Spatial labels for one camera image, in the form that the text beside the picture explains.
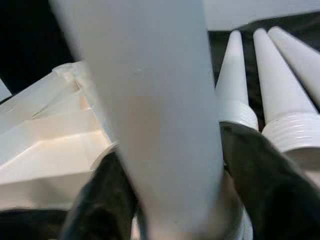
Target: white conical nozzle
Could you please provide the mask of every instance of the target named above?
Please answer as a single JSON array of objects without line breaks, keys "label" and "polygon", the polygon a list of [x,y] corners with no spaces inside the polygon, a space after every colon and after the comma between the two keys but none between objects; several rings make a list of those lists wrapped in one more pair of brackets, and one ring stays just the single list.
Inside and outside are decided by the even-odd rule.
[{"label": "white conical nozzle", "polygon": [[268,34],[320,107],[320,53],[278,26],[271,28]]},{"label": "white conical nozzle", "polygon": [[230,34],[215,93],[220,121],[258,129],[257,116],[249,107],[244,51],[239,31]]},{"label": "white conical nozzle", "polygon": [[253,34],[265,123],[290,113],[314,113],[311,100],[264,29]]}]

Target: white cylinder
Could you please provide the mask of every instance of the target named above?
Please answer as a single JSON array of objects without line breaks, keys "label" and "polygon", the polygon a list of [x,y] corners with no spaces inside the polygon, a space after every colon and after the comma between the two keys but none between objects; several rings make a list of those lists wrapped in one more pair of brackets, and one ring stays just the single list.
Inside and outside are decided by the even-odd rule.
[{"label": "white cylinder", "polygon": [[264,29],[253,34],[265,123],[288,113],[317,113]]},{"label": "white cylinder", "polygon": [[237,233],[242,209],[224,180],[202,3],[57,3],[95,78],[149,239]]},{"label": "white cylinder", "polygon": [[278,26],[271,28],[268,34],[320,107],[320,53]]},{"label": "white cylinder", "polygon": [[258,129],[258,119],[249,107],[247,78],[241,33],[230,34],[215,87],[220,121],[235,122]]}]

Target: white plastic tube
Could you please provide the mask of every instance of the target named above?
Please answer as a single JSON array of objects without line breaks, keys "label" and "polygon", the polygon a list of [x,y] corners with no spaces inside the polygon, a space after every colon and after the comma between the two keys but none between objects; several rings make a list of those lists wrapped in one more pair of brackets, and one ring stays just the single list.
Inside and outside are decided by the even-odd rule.
[{"label": "white plastic tube", "polygon": [[219,120],[258,129],[258,119],[249,107],[247,78],[241,33],[233,31],[226,47],[215,93]]},{"label": "white plastic tube", "polygon": [[119,140],[149,239],[234,239],[242,209],[224,177],[202,3],[56,2]]},{"label": "white plastic tube", "polygon": [[271,28],[268,34],[320,107],[320,53],[278,26]]},{"label": "white plastic tube", "polygon": [[262,131],[320,186],[320,116],[263,29],[254,47],[266,126]]}]

